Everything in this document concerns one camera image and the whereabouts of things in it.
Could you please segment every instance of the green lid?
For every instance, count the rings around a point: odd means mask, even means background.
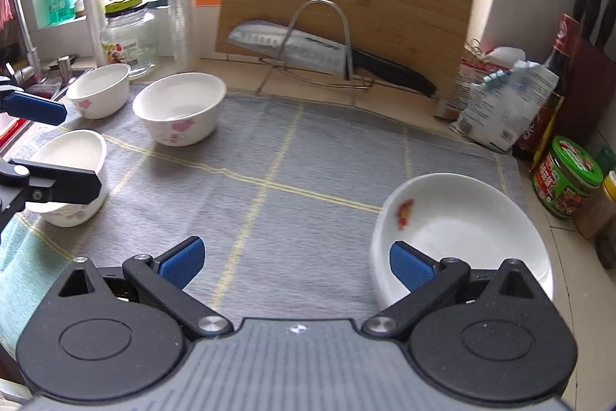
[[[552,149],[558,159],[572,174],[592,186],[599,186],[603,181],[601,168],[594,159],[575,141],[565,137],[554,137]]]
[[[113,0],[105,6],[105,12],[107,15],[123,12],[134,8],[135,6],[139,6],[142,2],[143,0]]]

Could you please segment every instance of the white bowl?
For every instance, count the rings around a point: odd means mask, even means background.
[[[32,161],[67,168],[91,169],[99,177],[100,194],[88,205],[26,203],[26,208],[56,226],[76,226],[88,221],[100,209],[109,193],[106,156],[107,144],[104,138],[97,132],[86,129],[64,133],[46,143],[32,156]]]
[[[398,230],[398,208],[413,199],[408,225]],[[389,267],[389,249],[404,241],[436,261],[464,260],[470,268],[497,269],[503,260],[526,264],[552,299],[552,266],[541,236],[524,212],[495,188],[463,175],[413,178],[389,196],[372,235],[370,267],[380,308],[408,295]]]
[[[67,98],[86,119],[110,116],[128,100],[130,71],[130,65],[125,63],[94,69],[69,86]]]
[[[214,131],[226,93],[224,81],[215,75],[175,74],[141,91],[132,110],[158,143],[186,146]]]

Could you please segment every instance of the tiled countertop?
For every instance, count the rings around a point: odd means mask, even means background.
[[[91,63],[78,60],[75,66]],[[224,79],[230,91],[254,94],[269,68],[248,62],[201,60],[199,70]],[[172,73],[173,60],[161,58],[158,67],[143,80],[154,81]],[[460,138],[449,129],[448,123],[432,116],[434,102],[431,99],[392,88],[376,86],[357,91],[352,100],[349,90],[313,86],[273,72],[261,94],[346,106],[352,106],[354,101],[361,109],[409,126]],[[552,263],[554,303],[578,342],[578,364],[564,398],[574,409],[605,411],[616,403],[616,271],[612,273],[602,268],[593,245],[577,232],[572,221],[557,220],[543,209],[533,192],[529,173],[522,166],[521,175],[528,215]]]

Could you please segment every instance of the yellow lid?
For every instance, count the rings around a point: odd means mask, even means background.
[[[105,12],[108,15],[123,12],[124,10],[139,6],[142,2],[143,0],[113,0],[105,6]]]
[[[603,186],[608,191],[610,197],[616,202],[616,173],[610,171],[606,179],[603,180]]]

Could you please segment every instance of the spice jar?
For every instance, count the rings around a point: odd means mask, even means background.
[[[594,239],[598,232],[616,216],[616,173],[610,171],[574,215],[574,222],[586,239]]]
[[[571,218],[602,181],[603,173],[593,158],[565,137],[554,137],[532,177],[543,206],[559,218]]]
[[[113,0],[105,6],[107,24],[100,42],[109,63],[131,66],[133,80],[154,68],[158,50],[158,29],[144,0]]]

